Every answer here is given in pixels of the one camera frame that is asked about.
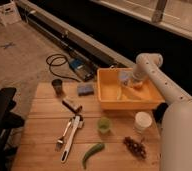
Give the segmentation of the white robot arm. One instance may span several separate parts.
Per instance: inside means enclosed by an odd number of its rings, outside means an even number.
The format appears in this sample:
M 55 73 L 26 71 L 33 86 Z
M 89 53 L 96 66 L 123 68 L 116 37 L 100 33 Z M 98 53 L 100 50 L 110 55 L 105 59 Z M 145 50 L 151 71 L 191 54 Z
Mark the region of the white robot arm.
M 160 171 L 192 171 L 192 96 L 163 73 L 163 57 L 140 53 L 131 80 L 149 78 L 168 104 L 161 132 Z

